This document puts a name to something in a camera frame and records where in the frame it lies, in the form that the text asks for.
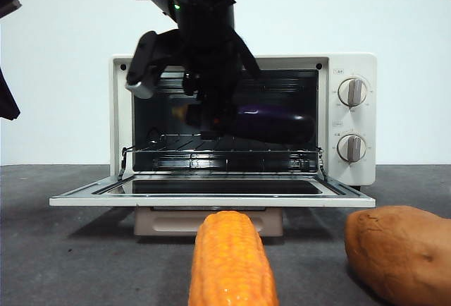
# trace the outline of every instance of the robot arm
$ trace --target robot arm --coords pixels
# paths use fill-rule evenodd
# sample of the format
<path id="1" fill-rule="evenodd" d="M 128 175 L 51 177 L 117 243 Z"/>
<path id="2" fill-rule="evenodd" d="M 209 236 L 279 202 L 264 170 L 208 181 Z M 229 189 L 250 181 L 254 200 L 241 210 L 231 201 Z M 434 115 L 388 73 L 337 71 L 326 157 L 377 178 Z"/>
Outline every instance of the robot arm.
<path id="1" fill-rule="evenodd" d="M 259 77 L 259 67 L 234 30 L 235 0 L 152 0 L 177 24 L 160 35 L 146 33 L 137 45 L 126 87 L 139 98 L 150 98 L 168 65 L 185 69 L 186 95 L 197 93 L 199 104 L 187 110 L 187 122 L 202 131 L 221 134 L 220 121 L 236 112 L 232 103 L 243 67 Z"/>

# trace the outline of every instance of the oven knob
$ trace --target oven knob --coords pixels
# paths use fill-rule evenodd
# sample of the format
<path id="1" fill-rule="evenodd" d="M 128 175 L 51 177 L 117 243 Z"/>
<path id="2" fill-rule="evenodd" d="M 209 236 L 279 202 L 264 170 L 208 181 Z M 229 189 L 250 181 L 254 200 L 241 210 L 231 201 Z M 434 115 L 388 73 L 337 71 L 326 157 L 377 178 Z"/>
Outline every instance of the oven knob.
<path id="1" fill-rule="evenodd" d="M 338 88 L 338 96 L 344 105 L 360 105 L 366 98 L 366 85 L 360 78 L 346 79 Z"/>
<path id="2" fill-rule="evenodd" d="M 365 156 L 365 141 L 358 135 L 346 135 L 338 142 L 337 151 L 343 160 L 349 163 L 357 163 Z"/>

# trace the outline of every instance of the oven rack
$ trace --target oven rack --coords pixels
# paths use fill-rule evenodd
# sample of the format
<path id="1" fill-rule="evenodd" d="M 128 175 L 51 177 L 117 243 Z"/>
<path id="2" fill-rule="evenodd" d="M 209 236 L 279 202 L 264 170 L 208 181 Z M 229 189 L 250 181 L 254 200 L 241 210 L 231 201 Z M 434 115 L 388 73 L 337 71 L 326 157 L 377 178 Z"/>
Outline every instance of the oven rack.
<path id="1" fill-rule="evenodd" d="M 148 154 L 159 162 L 159 168 L 178 166 L 189 171 L 205 168 L 224 168 L 228 171 L 232 160 L 243 157 L 258 159 L 259 167 L 268 168 L 267 159 L 283 159 L 288 168 L 293 171 L 309 168 L 311 171 L 321 170 L 323 177 L 323 150 L 319 147 L 296 147 L 296 145 L 282 145 L 247 140 L 238 137 L 220 137 L 217 140 L 203 140 L 200 133 L 166 134 L 151 130 L 147 134 L 145 145 L 138 147 L 124 147 L 119 178 L 123 177 L 129 154 Z"/>

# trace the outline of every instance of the wire rack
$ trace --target wire rack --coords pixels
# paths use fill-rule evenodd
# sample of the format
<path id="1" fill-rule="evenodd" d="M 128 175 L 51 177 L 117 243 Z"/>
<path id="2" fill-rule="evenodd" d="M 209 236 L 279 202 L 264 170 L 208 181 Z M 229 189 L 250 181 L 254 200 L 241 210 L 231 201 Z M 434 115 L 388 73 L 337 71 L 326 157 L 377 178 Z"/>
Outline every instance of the wire rack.
<path id="1" fill-rule="evenodd" d="M 147 164 L 148 171 L 317 172 L 322 169 L 322 149 L 270 144 L 237 137 L 203 140 L 201 134 L 165 134 L 151 130 L 145 145 L 124 148 L 127 155 Z"/>

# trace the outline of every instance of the control panel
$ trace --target control panel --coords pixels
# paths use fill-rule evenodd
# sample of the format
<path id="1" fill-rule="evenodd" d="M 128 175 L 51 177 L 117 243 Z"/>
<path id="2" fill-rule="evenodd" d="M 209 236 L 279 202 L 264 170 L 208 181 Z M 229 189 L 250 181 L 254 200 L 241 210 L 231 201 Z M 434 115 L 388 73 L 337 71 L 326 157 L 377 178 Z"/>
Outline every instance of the control panel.
<path id="1" fill-rule="evenodd" d="M 328 175 L 347 185 L 370 185 L 376 179 L 376 57 L 329 58 Z"/>

